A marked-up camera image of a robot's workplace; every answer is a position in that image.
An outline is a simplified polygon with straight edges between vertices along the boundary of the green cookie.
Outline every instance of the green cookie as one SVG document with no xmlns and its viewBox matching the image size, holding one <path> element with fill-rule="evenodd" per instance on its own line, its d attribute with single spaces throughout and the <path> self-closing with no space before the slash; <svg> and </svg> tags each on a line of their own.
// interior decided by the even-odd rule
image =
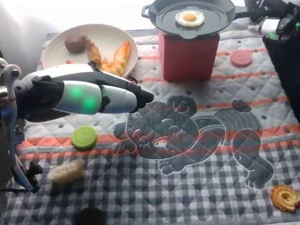
<svg viewBox="0 0 300 225">
<path fill-rule="evenodd" d="M 92 149 L 96 142 L 97 133 L 91 127 L 80 127 L 72 134 L 72 144 L 79 150 Z"/>
</svg>

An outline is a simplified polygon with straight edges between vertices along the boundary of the egg yolk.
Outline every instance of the egg yolk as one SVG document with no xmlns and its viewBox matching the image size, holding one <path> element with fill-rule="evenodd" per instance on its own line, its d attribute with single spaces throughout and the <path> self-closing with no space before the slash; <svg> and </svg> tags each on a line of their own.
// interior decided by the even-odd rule
<svg viewBox="0 0 300 225">
<path fill-rule="evenodd" d="M 183 19 L 185 21 L 194 22 L 196 20 L 196 16 L 195 16 L 195 14 L 192 14 L 192 13 L 185 13 L 183 15 Z"/>
</svg>

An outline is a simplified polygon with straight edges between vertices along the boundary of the quilted mat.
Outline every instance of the quilted mat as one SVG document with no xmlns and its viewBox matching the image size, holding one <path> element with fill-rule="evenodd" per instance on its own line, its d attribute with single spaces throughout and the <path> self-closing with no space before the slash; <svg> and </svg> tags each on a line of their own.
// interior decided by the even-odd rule
<svg viewBox="0 0 300 225">
<path fill-rule="evenodd" d="M 130 34 L 139 51 L 132 76 L 154 101 L 133 114 L 27 122 L 19 159 L 44 168 L 41 189 L 8 193 L 1 224 L 71 225 L 93 206 L 108 225 L 299 225 L 299 210 L 281 212 L 270 199 L 275 185 L 300 189 L 300 127 L 262 39 L 221 33 L 211 80 L 182 84 L 162 78 L 157 30 Z M 252 53 L 250 66 L 230 63 L 237 49 Z M 78 152 L 71 135 L 83 125 L 95 128 L 97 144 Z M 85 161 L 77 182 L 47 180 L 75 159 Z"/>
</svg>

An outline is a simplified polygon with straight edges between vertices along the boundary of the pink cookie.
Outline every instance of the pink cookie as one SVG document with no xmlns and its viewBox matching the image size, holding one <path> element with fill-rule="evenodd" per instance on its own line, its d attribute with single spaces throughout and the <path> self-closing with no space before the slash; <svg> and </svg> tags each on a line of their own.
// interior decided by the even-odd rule
<svg viewBox="0 0 300 225">
<path fill-rule="evenodd" d="M 252 62 L 251 53 L 246 50 L 236 50 L 231 54 L 230 62 L 236 67 L 247 67 Z"/>
</svg>

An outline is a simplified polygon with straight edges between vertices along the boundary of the red box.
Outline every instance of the red box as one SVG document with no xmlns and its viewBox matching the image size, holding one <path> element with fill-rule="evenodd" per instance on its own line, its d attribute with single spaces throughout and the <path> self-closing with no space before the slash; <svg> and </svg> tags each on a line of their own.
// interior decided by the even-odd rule
<svg viewBox="0 0 300 225">
<path fill-rule="evenodd" d="M 208 81 L 214 67 L 220 35 L 184 40 L 159 31 L 159 53 L 164 80 Z"/>
</svg>

